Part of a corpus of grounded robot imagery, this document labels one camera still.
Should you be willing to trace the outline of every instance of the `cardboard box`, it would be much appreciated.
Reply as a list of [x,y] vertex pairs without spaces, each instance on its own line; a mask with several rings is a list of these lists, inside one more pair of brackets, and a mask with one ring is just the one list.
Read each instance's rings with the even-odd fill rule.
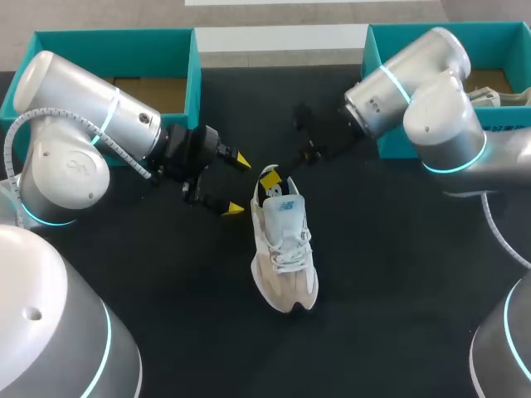
[[[524,22],[373,24],[363,51],[362,78],[433,27],[452,32],[468,52],[473,72],[467,91],[489,86],[520,93],[531,86],[531,32]],[[531,126],[531,107],[476,108],[485,130],[510,133]],[[378,140],[381,158],[416,158],[402,126]]]
[[[0,108],[6,132],[18,114],[13,97],[22,72],[39,51],[48,50],[89,72],[116,83],[161,113],[163,126],[199,123],[201,63],[193,29],[134,29],[35,32]],[[18,133],[14,147],[26,158],[29,125]],[[121,164],[108,159],[110,164]]]

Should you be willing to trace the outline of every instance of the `shoe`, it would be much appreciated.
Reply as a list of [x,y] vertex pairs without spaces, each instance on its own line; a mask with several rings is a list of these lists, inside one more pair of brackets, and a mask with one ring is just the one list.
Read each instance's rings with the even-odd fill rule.
[[[275,167],[266,167],[260,178]],[[300,306],[312,309],[319,281],[309,244],[304,198],[291,177],[267,192],[259,179],[251,213],[256,241],[251,272],[261,295],[281,313]]]
[[530,106],[531,87],[520,94],[498,93],[489,87],[484,87],[468,94],[470,102],[474,106],[498,107],[498,106]]

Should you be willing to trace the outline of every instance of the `shoe sole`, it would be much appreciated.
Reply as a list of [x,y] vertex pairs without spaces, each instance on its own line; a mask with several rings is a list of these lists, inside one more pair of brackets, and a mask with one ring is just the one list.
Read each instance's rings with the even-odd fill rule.
[[[290,313],[293,310],[293,308],[295,307],[295,304],[297,304],[299,302],[293,304],[293,308],[290,311],[288,311],[288,312],[282,311],[280,308],[276,307],[273,304],[273,302],[270,300],[270,298],[267,296],[266,291],[264,290],[264,287],[262,286],[261,279],[258,277],[258,272],[259,272],[258,271],[258,258],[257,258],[257,255],[255,255],[255,258],[252,259],[252,262],[251,262],[251,273],[252,273],[252,278],[255,280],[255,285],[258,288],[258,291],[260,292],[262,297],[266,300],[266,302],[275,311],[278,311],[279,313]],[[317,302],[317,296],[319,295],[319,279],[317,278],[317,273],[316,272],[315,272],[315,276],[314,277],[315,277],[315,301],[312,303],[312,305],[309,308],[306,308],[302,304],[299,303],[300,306],[305,311],[310,311],[315,306],[315,303]]]

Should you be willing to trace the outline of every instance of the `robotic arm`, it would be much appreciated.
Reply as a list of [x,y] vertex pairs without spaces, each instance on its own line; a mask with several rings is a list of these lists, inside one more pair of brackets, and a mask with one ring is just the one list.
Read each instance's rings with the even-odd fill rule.
[[[218,214],[243,210],[200,191],[202,172],[215,157],[242,171],[251,168],[237,150],[222,144],[215,129],[165,128],[157,110],[56,54],[35,56],[20,79],[13,106],[22,116],[7,132],[8,180],[0,187],[10,188],[23,207],[19,225],[63,226],[93,206],[110,182],[102,153],[122,158],[154,183],[165,177],[181,182],[189,204],[203,204]],[[12,141],[26,121],[32,131],[30,148],[16,176]]]
[[291,163],[265,176],[265,189],[301,163],[333,158],[364,137],[404,125],[426,170],[453,195],[531,187],[531,129],[483,131],[461,81],[470,74],[465,49],[449,31],[431,29],[348,90],[339,113],[319,120],[300,106],[295,125],[309,144]]

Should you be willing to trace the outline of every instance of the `blue led light ring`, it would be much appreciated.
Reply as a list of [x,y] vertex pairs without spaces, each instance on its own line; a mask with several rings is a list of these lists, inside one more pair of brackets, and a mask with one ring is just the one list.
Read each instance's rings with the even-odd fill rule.
[[[113,118],[114,112],[116,111],[116,107],[118,106],[118,100],[119,100],[119,88],[116,87],[116,90],[114,91],[114,98],[113,102],[110,103],[109,108],[107,109],[107,117],[105,117],[105,121],[101,125],[100,131],[102,133],[105,132],[107,129],[107,126],[110,123],[110,120]],[[92,145],[96,145],[96,143],[100,141],[100,136],[95,135],[92,141],[90,142]]]
[[483,155],[483,152],[485,151],[485,148],[487,148],[487,134],[485,134],[485,132],[483,132],[483,135],[485,136],[485,141],[483,142],[483,147],[481,148],[481,150],[478,152],[477,155],[474,156],[474,158],[472,160],[470,160],[469,162],[463,164],[462,166],[451,168],[451,169],[448,169],[448,170],[440,170],[438,168],[429,167],[425,163],[422,163],[422,165],[427,170],[429,170],[430,172],[435,172],[435,173],[438,173],[438,174],[451,174],[453,172],[460,172],[461,170],[465,170],[466,168],[472,166],[472,164],[474,164],[479,158],[481,158],[481,155]]
[[107,361],[109,359],[109,352],[110,352],[110,343],[112,341],[112,330],[110,328],[110,316],[109,311],[107,311],[107,307],[105,306],[104,302],[101,302],[103,304],[103,309],[105,310],[105,316],[107,318],[107,342],[105,343],[105,351],[103,353],[103,358],[101,358],[100,367],[98,368],[98,371],[94,375],[94,378],[90,382],[89,386],[86,387],[85,392],[80,398],[87,398],[90,393],[94,390],[94,387],[96,387],[96,384],[98,383],[98,380],[101,377],[101,374],[103,373],[103,370],[105,369],[105,365],[107,364]]
[[389,79],[391,79],[392,83],[398,88],[406,102],[408,104],[411,103],[411,98],[409,98],[409,95],[407,94],[404,87],[400,84],[396,76],[385,65],[380,66],[380,69],[383,70],[383,73],[385,73]]
[[529,372],[528,368],[524,365],[524,361],[522,361],[522,358],[516,351],[516,347],[513,343],[513,338],[511,337],[511,332],[509,330],[509,301],[511,300],[511,296],[513,295],[514,289],[516,289],[516,286],[521,282],[522,280],[519,280],[516,285],[511,289],[509,294],[507,295],[507,299],[505,300],[505,306],[504,306],[504,329],[505,329],[505,336],[507,337],[507,343],[509,344],[509,348],[513,354],[514,360],[516,363],[518,363],[518,366],[520,366],[520,369],[522,369],[522,372],[526,375],[529,381],[531,381],[531,372]]
[[68,221],[68,222],[63,222],[63,223],[54,223],[54,222],[48,222],[48,221],[44,221],[44,220],[41,220],[40,218],[38,217],[35,217],[28,209],[27,207],[24,205],[24,203],[22,203],[22,208],[26,211],[26,213],[35,221],[37,222],[40,222],[41,224],[44,224],[45,226],[68,226],[69,224],[71,224],[72,222],[74,222],[75,220],[72,220],[72,221]]

